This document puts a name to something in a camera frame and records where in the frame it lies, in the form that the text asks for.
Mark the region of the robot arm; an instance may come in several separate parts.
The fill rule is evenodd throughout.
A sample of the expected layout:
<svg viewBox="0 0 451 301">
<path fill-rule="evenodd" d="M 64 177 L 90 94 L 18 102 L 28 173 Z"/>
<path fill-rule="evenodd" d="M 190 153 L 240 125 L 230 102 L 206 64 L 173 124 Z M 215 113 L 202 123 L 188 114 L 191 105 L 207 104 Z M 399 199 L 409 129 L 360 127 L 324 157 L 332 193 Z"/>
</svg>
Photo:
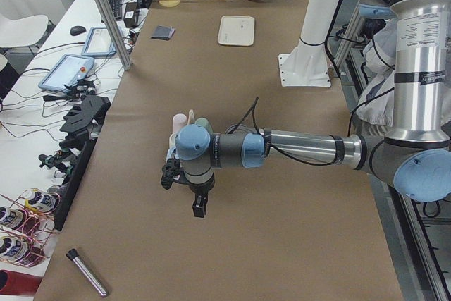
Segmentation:
<svg viewBox="0 0 451 301">
<path fill-rule="evenodd" d="M 441 128 L 450 0 L 361 0 L 364 16 L 397 17 L 394 107 L 383 137 L 264 130 L 212 133 L 190 124 L 170 144 L 161 184 L 190 187 L 196 217 L 206 215 L 217 168 L 256 168 L 271 151 L 312 166 L 347 164 L 375 175 L 418 202 L 450 193 L 449 137 Z"/>
</svg>

